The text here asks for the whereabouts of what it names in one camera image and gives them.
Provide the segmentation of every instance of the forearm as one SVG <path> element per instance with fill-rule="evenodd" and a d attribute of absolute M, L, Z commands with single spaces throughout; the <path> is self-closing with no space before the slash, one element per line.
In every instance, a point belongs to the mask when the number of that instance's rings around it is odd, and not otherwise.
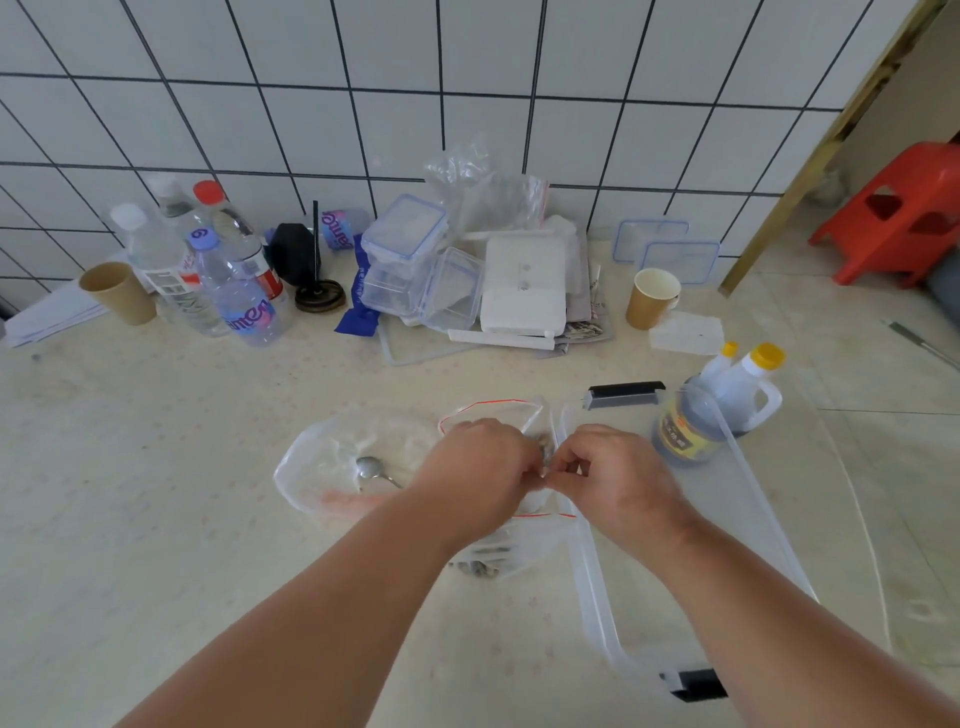
<path fill-rule="evenodd" d="M 361 726 L 456 545 L 412 491 L 176 672 L 122 726 Z"/>
<path fill-rule="evenodd" d="M 651 568 L 759 725 L 960 725 L 950 701 L 712 523 L 688 525 Z"/>

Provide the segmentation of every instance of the brown paper cup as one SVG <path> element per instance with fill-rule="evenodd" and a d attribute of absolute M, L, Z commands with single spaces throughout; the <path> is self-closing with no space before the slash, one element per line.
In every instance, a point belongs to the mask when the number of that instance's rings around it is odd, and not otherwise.
<path fill-rule="evenodd" d="M 660 268 L 638 271 L 627 303 L 627 323 L 643 331 L 653 328 L 663 311 L 677 305 L 680 289 L 680 282 L 672 273 Z"/>
<path fill-rule="evenodd" d="M 80 276 L 78 284 L 126 324 L 139 326 L 156 316 L 156 305 L 127 263 L 101 263 Z"/>

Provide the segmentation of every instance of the left hand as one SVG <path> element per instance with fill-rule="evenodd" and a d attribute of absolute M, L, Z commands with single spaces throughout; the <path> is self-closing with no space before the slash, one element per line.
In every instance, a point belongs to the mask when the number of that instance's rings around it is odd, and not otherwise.
<path fill-rule="evenodd" d="M 457 550 L 493 533 L 543 487 L 540 446 L 516 427 L 459 423 L 436 445 L 407 491 L 436 514 Z"/>

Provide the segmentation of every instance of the yellow bottle cap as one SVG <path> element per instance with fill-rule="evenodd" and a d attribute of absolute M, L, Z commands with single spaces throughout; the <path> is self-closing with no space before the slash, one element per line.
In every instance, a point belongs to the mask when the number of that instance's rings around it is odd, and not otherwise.
<path fill-rule="evenodd" d="M 773 371 L 783 365 L 786 354 L 776 344 L 765 341 L 750 352 L 750 358 L 760 369 Z"/>

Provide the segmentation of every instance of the hand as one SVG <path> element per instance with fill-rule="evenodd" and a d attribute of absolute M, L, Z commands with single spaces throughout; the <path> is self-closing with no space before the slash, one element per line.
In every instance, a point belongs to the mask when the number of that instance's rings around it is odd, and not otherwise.
<path fill-rule="evenodd" d="M 649 440 L 606 425 L 577 427 L 543 480 L 648 568 L 701 519 Z"/>
<path fill-rule="evenodd" d="M 459 423 L 427 454 L 407 490 L 427 499 L 457 550 L 493 533 L 543 487 L 540 447 L 516 427 Z"/>

